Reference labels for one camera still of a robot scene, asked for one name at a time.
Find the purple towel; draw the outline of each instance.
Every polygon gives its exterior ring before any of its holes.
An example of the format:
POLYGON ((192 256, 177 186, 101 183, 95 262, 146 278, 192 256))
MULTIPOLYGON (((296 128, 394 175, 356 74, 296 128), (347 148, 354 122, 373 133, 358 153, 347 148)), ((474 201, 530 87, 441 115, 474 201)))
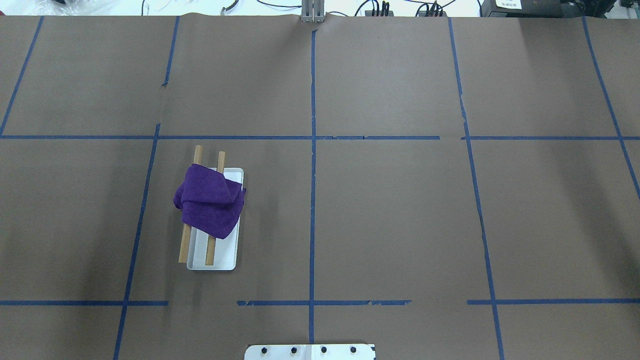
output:
POLYGON ((218 239, 234 229, 244 205, 242 184, 225 179, 217 171, 193 164, 173 196, 182 210, 182 222, 218 239))

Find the folded cloth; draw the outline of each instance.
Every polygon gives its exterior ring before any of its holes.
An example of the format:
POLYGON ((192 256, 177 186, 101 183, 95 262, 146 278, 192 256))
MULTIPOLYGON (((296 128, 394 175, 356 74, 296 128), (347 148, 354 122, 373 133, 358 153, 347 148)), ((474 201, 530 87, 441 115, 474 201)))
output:
POLYGON ((173 196, 173 205, 182 210, 182 222, 224 239, 238 222, 245 193, 242 184, 193 164, 173 196))

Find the wooden stick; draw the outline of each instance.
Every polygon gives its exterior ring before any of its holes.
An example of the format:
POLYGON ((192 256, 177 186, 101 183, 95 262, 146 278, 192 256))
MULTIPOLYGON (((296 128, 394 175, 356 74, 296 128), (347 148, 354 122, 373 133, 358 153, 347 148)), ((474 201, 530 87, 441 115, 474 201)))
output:
MULTIPOLYGON (((200 165, 202 162, 202 146, 196 145, 196 150, 193 153, 193 163, 200 165)), ((184 224, 182 227, 182 239, 180 241, 180 256, 178 256, 178 263, 186 263, 189 256, 189 240, 191 240, 191 226, 184 224)))
MULTIPOLYGON (((218 153, 218 166, 216 170, 224 174, 225 173, 225 158, 227 157, 227 153, 224 151, 220 151, 218 153)), ((205 265, 213 265, 213 257, 216 254, 216 238, 209 235, 209 239, 207 240, 207 257, 205 258, 205 265)))

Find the gray metal bracket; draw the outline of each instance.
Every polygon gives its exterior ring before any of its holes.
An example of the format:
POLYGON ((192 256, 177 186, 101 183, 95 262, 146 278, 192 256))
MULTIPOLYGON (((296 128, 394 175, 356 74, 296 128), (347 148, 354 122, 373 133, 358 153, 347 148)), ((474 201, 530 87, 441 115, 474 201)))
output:
POLYGON ((302 0, 302 22, 324 22, 324 0, 302 0))

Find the label sticker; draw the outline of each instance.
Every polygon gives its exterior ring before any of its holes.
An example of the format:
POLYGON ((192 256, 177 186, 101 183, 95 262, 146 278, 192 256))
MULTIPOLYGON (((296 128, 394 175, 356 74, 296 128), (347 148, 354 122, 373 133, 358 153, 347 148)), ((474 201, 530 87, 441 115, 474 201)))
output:
POLYGON ((520 0, 495 0, 495 4, 505 9, 522 9, 520 0))

